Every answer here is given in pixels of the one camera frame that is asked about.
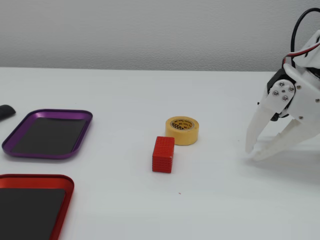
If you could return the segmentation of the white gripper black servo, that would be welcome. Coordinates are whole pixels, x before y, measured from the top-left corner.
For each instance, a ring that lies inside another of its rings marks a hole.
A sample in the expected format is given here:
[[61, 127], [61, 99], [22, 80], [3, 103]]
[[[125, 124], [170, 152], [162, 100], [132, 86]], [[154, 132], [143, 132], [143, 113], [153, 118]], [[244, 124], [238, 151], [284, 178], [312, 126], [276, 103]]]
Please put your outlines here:
[[246, 131], [245, 151], [254, 149], [259, 135], [270, 121], [291, 116], [294, 119], [253, 159], [261, 161], [312, 137], [311, 123], [320, 121], [320, 69], [302, 71], [285, 63], [264, 88], [263, 95]]

